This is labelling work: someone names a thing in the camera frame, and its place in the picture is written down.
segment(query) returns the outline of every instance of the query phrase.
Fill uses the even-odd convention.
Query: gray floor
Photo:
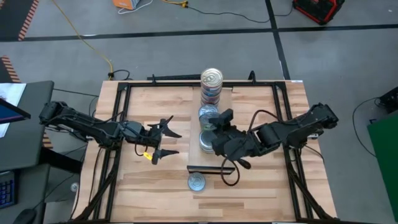
[[[269,28],[240,17],[204,16],[160,1],[132,14],[118,15],[107,0],[57,1],[81,34],[120,34],[179,30]],[[291,0],[272,0],[275,14],[290,10]],[[203,11],[230,11],[267,20],[263,0],[191,0]],[[279,27],[317,26],[297,11],[277,17]],[[397,0],[348,0],[329,26],[398,23]],[[40,1],[28,37],[74,35],[50,0]],[[303,80],[310,103],[328,103],[340,119],[338,127],[320,138],[333,200],[343,220],[395,223],[375,158],[357,142],[351,115],[363,100],[380,96],[398,85],[398,29],[281,33],[291,79]],[[221,69],[227,79],[283,79],[272,34],[222,34],[176,37],[98,39],[90,43],[104,52],[115,69],[128,69],[132,78],[200,73]],[[79,40],[0,43],[23,82],[53,80],[56,88],[98,94],[108,65]],[[88,111],[92,97],[55,92]],[[384,116],[369,102],[356,114],[358,133],[371,148],[366,125]],[[66,134],[50,133],[56,151],[82,145]],[[65,221],[72,200],[47,207],[45,223]]]

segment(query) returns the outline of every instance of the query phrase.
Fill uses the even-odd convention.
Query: yellow tag
[[[148,152],[144,152],[144,157],[149,159],[150,161],[152,160],[152,156],[148,154]]]

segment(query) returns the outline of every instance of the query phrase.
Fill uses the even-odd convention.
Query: yellow cable
[[[170,4],[176,4],[179,5],[181,7],[187,7],[188,6],[188,1],[182,1],[182,2],[173,2],[173,1],[169,1],[169,0],[162,0],[163,2],[166,3],[170,3]]]
[[[59,7],[59,5],[58,5],[54,0],[51,0],[51,1],[52,1],[52,2],[55,4],[55,6],[60,10],[60,12],[62,13],[62,15],[63,15],[63,16],[65,17],[65,19],[68,21],[69,25],[70,25],[70,26],[72,27],[72,29],[76,32],[77,37],[79,37],[79,39],[80,39],[81,41],[83,41],[87,46],[89,46],[91,49],[93,49],[95,53],[97,53],[99,56],[101,56],[103,59],[105,59],[106,62],[109,64],[109,70],[110,70],[110,72],[113,73],[113,65],[112,65],[111,61],[110,61],[104,54],[102,54],[101,52],[99,52],[98,50],[96,50],[93,46],[91,46],[87,41],[83,40],[83,38],[81,38],[79,32],[77,32],[75,26],[73,26],[72,22],[70,22],[69,18],[67,17],[67,15],[65,15],[65,13],[62,11],[62,9]]]

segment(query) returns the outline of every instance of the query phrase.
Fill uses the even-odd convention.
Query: wooden tabletop
[[[111,117],[117,85],[116,81],[103,83],[96,107],[96,118]],[[309,107],[304,84],[286,81],[286,85],[293,116],[305,113]],[[158,123],[160,118],[174,115],[169,127],[182,135],[182,138],[166,137],[162,141],[162,148],[178,150],[180,153],[165,157],[154,166],[147,159],[136,156],[132,144],[123,144],[112,222],[294,221],[282,149],[262,157],[245,158],[252,164],[252,169],[240,167],[241,180],[234,187],[226,186],[219,175],[205,175],[205,190],[193,192],[187,185],[193,88],[134,87],[131,94],[134,97],[130,99],[127,114],[129,120],[147,125]],[[271,87],[234,87],[231,97],[233,124],[239,129],[248,128],[253,113],[258,109],[276,113]],[[279,97],[283,106],[282,94],[279,94]],[[254,126],[272,121],[272,117],[259,114]],[[317,141],[310,140],[308,145],[319,151]],[[97,143],[89,143],[81,172],[80,198],[74,217],[88,204],[98,150]],[[142,152],[143,147],[138,147],[138,151]],[[99,155],[96,166],[93,195],[98,188],[103,156],[104,151]],[[335,207],[322,159],[304,148],[302,161],[309,191],[325,211],[335,217]],[[234,182],[236,177],[234,172],[226,179]],[[302,194],[297,191],[302,216],[305,217]],[[104,205],[108,198],[107,192],[103,198]],[[100,217],[104,217],[104,211],[105,206],[102,206]]]

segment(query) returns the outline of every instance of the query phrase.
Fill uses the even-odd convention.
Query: monitor
[[[30,114],[0,98],[0,124],[30,119]]]

